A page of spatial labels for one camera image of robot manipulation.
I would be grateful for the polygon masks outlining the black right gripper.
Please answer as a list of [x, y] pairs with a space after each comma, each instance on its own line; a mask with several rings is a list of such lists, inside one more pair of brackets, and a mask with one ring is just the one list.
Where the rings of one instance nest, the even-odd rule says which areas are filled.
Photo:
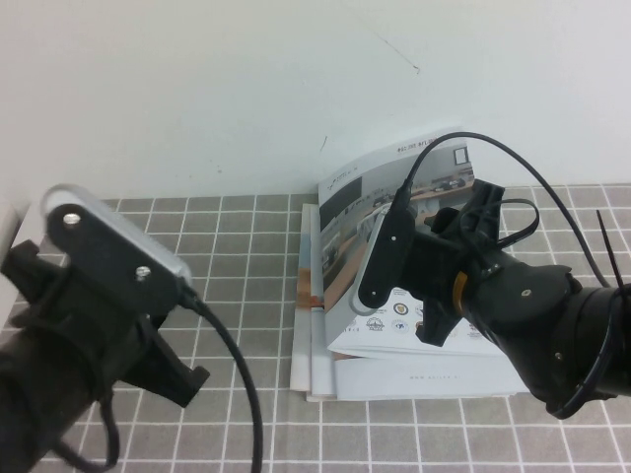
[[430, 231], [415, 236], [411, 248], [409, 292], [422, 301], [421, 342], [441, 347], [464, 314], [469, 283], [500, 271], [500, 206], [505, 189], [476, 180], [469, 200], [459, 209], [445, 207], [425, 219]]

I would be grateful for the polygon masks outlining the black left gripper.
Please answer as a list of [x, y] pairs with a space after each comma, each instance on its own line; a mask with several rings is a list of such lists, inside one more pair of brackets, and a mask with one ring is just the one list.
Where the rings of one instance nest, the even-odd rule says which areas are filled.
[[10, 320], [18, 331], [3, 349], [1, 375], [33, 405], [102, 401], [123, 381], [187, 406], [209, 373], [188, 368], [158, 331], [175, 301], [162, 304], [130, 283], [116, 288], [38, 252], [24, 241], [1, 266], [28, 303]]

